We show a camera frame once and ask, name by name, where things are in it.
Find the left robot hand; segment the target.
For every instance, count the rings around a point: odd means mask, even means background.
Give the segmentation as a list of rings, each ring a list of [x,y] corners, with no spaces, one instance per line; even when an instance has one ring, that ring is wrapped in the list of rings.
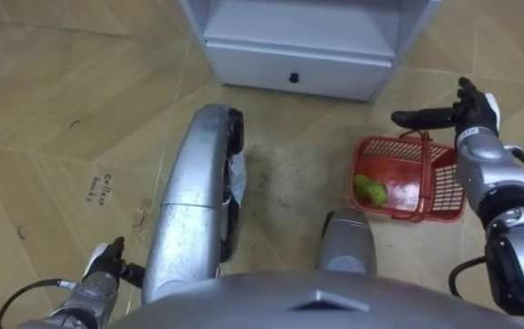
[[[144,286],[145,267],[128,262],[123,258],[125,238],[117,237],[113,242],[101,244],[92,254],[90,263],[83,274],[86,280],[95,272],[111,275],[117,284],[120,279],[142,290]]]

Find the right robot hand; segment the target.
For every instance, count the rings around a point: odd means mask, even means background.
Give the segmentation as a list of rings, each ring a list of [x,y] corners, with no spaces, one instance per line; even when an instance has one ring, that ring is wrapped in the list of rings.
[[[460,134],[466,129],[480,127],[498,135],[497,115],[490,107],[486,94],[466,77],[458,79],[458,86],[458,101],[449,107],[394,111],[390,119],[411,131],[454,128]]]

